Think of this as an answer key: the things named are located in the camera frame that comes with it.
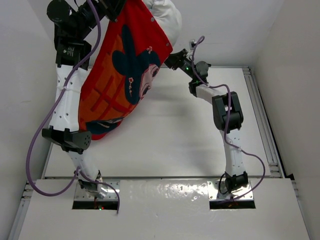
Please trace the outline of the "white pillow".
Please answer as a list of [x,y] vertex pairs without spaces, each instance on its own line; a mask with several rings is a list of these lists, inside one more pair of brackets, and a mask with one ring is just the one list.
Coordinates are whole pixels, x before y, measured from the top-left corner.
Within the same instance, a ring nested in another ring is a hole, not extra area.
[[171,0],[143,0],[157,23],[175,46],[182,30],[182,15]]

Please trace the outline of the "pink patterned pillowcase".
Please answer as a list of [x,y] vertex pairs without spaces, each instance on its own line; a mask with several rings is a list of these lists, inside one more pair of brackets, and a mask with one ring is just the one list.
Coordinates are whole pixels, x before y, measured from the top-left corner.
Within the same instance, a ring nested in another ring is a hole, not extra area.
[[117,128],[145,97],[173,47],[141,0],[128,0],[109,22],[80,93],[79,128],[94,141]]

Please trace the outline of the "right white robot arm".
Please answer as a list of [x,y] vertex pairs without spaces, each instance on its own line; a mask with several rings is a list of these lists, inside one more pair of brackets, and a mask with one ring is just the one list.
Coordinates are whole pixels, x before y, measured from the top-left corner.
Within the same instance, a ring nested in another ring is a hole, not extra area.
[[187,55],[186,49],[170,54],[164,64],[169,69],[181,69],[187,74],[191,78],[188,83],[189,92],[194,97],[203,99],[212,105],[213,122],[223,138],[226,159],[223,177],[226,192],[230,194],[245,187],[249,182],[240,147],[240,130],[244,115],[238,94],[230,91],[228,87],[226,87],[226,94],[218,94],[207,81],[210,65],[205,61],[194,64]]

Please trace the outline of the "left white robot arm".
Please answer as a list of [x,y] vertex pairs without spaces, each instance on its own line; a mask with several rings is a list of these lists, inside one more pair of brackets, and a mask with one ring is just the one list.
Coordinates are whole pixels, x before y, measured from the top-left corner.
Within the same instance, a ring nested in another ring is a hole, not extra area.
[[92,135],[78,122],[81,89],[88,76],[90,57],[97,50],[103,18],[116,22],[124,0],[87,0],[74,10],[65,0],[52,0],[46,10],[54,23],[57,86],[55,103],[49,112],[49,126],[41,135],[58,145],[71,158],[80,187],[96,198],[104,198],[109,187],[100,171],[86,156]]

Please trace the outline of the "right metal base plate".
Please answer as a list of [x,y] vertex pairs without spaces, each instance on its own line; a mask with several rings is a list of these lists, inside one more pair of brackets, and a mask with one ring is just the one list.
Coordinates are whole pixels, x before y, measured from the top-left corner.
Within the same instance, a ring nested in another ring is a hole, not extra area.
[[236,201],[253,201],[254,195],[252,192],[252,185],[249,182],[246,186],[242,186],[231,193],[227,191],[225,186],[225,179],[219,178],[209,179],[207,181],[208,198],[210,201],[224,201],[234,199]]

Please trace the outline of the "metal base plate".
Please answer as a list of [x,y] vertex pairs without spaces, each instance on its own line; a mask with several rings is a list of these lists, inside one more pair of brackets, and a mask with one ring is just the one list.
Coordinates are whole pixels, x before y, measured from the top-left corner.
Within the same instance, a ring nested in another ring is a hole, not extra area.
[[117,202],[119,200],[117,194],[120,193],[119,181],[107,181],[107,185],[98,184],[79,180],[76,184],[74,192],[75,201],[91,201],[98,202]]
[[236,201],[253,201],[254,195],[252,192],[252,185],[249,182],[246,186],[242,186],[231,193],[227,191],[225,186],[225,179],[219,178],[209,179],[207,181],[208,198],[210,201],[224,201],[234,199]]

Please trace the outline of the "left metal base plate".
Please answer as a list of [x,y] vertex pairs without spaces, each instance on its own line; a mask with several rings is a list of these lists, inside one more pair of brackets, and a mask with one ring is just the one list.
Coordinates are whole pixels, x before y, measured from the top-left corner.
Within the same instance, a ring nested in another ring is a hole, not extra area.
[[91,201],[98,202],[117,202],[119,200],[117,194],[120,193],[119,181],[107,181],[107,185],[98,184],[79,180],[76,184],[74,192],[75,201]]

